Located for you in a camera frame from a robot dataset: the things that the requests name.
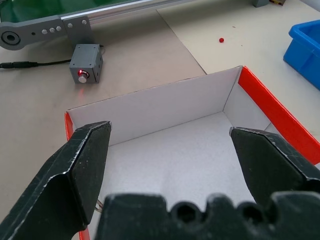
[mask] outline green conveyor belt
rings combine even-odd
[[[54,15],[65,15],[128,0],[5,0],[0,3],[1,22],[19,23]]]

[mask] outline beige table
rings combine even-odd
[[[199,0],[159,12],[207,74],[248,66],[320,141],[320,91],[283,61],[290,28],[320,12],[299,0],[260,8],[248,0]]]
[[[154,11],[95,26],[97,41],[106,46],[100,84],[75,85],[67,64],[1,71],[0,219],[66,141],[65,110],[205,72],[247,65],[319,140],[320,92],[282,57],[290,27],[320,14],[298,0],[261,8],[249,2],[199,0],[160,10],[167,23]],[[0,62],[50,62],[71,54],[59,39],[0,49]]]

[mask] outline open box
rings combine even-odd
[[[70,109],[67,138],[100,121],[112,123],[102,202],[112,193],[161,194],[168,210],[183,200],[204,210],[211,193],[235,205],[254,201],[229,137],[232,126],[280,133],[311,163],[320,161],[318,141],[242,66]],[[98,221],[95,212],[91,236]],[[87,230],[80,239],[89,239]]]

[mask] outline blue container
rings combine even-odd
[[[294,25],[283,60],[320,90],[320,20]]]

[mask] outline gray bracket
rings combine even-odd
[[[65,34],[63,21],[57,15],[18,23],[0,22],[0,46],[8,50],[20,50],[28,44]]]
[[[87,16],[68,18],[63,20],[63,24],[73,48],[77,44],[95,44],[94,35]]]
[[[64,35],[68,35],[74,48],[77,44],[95,43],[87,16],[62,20],[56,15],[18,23],[0,22],[0,46],[8,50]]]

